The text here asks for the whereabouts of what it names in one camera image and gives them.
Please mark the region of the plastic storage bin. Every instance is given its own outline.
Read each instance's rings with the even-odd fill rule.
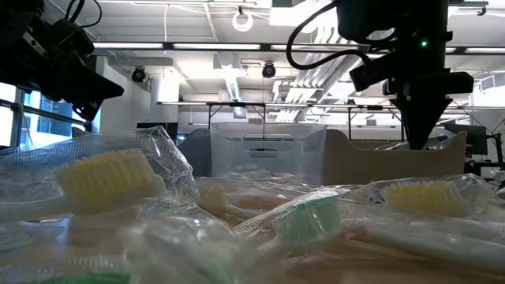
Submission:
[[[318,185],[323,171],[324,125],[215,123],[211,125],[212,176],[266,170]]]

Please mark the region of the camera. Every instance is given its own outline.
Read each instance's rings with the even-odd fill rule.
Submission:
[[[275,76],[275,67],[274,63],[272,62],[266,62],[265,67],[263,67],[263,78],[272,78]]]
[[[148,75],[145,72],[145,66],[135,67],[135,71],[132,73],[132,80],[137,83],[144,83],[148,80]]]

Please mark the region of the wall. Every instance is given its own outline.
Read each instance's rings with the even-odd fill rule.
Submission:
[[[95,131],[103,133],[134,129],[139,122],[177,121],[176,106],[156,105],[157,91],[154,88],[151,90],[153,95],[146,92],[131,81],[126,74],[110,67],[106,58],[97,59],[97,73],[121,85],[125,92],[120,97],[103,101],[93,124]]]

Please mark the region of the fluorescent light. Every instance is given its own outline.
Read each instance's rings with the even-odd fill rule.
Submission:
[[[219,5],[237,5],[236,2],[231,2],[231,1],[132,1],[132,0],[98,0],[100,3],[110,3],[110,4],[131,4],[131,5],[136,5],[136,6],[154,6],[154,5],[184,5],[184,6],[190,6],[190,5],[203,5],[207,4],[210,6],[219,6]],[[255,7],[256,3],[255,2],[240,2],[241,6],[252,6]]]
[[[163,49],[162,43],[93,43],[103,49]]]
[[[308,107],[307,103],[265,103],[266,107]]]
[[[174,49],[188,50],[259,50],[260,44],[174,43]]]
[[[466,53],[504,53],[505,48],[502,47],[471,47],[466,49]]]
[[[286,50],[286,44],[272,44],[271,49],[272,50]],[[331,51],[342,51],[342,50],[349,50],[349,49],[357,49],[354,45],[325,45],[325,44],[294,44],[292,46],[292,50],[306,50],[307,52],[310,51],[325,51],[325,52],[331,52]]]
[[[207,106],[207,103],[200,102],[158,102],[166,106]]]

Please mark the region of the plastic wrapper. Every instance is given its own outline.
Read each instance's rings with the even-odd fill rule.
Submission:
[[[497,222],[496,214],[491,208],[465,218],[424,214],[369,199],[345,200],[323,190],[247,220],[234,227],[234,232],[259,242],[257,250],[269,256],[334,255],[339,251],[332,248],[350,239],[503,273],[505,222]]]
[[[441,183],[453,186],[458,191],[458,195],[461,198],[459,196],[449,196],[450,194],[447,192],[442,192],[437,194],[437,196],[435,196],[436,198],[432,198],[433,196],[428,196],[423,192],[423,189],[420,188],[421,186],[429,185],[431,183]],[[455,197],[462,199],[462,202],[464,202],[468,208],[465,208],[465,212],[458,214],[457,217],[475,215],[482,212],[488,201],[493,197],[494,189],[492,185],[482,178],[473,174],[464,174],[448,177],[416,177],[373,182],[351,191],[346,198],[365,204],[373,203],[388,206],[386,200],[384,199],[386,190],[391,186],[399,188],[405,187],[405,185],[409,187],[409,189],[406,190],[410,192],[411,190],[415,190],[418,192],[417,195],[412,194],[411,196],[415,197],[414,201],[420,203],[421,205],[425,205],[426,207],[431,207],[432,204],[440,198],[447,199],[447,204],[449,205],[458,201]],[[448,189],[439,189],[439,192],[447,190]]]
[[[344,195],[348,186],[296,184],[284,177],[250,178],[231,174],[229,177],[202,177],[198,204],[213,215],[237,225],[281,204],[319,189],[334,189]]]
[[[54,261],[50,265],[0,267],[2,283],[97,283],[128,284],[122,256],[83,256]]]
[[[56,169],[76,159],[129,149],[140,149],[154,173],[163,179],[166,186],[163,197],[179,203],[198,200],[191,166],[165,130],[157,127],[87,135],[0,157],[0,207],[2,203],[27,203],[61,196],[63,192],[54,176]],[[9,221],[6,215],[2,221]]]
[[[272,263],[257,262],[245,240],[217,219],[159,216],[125,231],[131,283],[283,282]]]

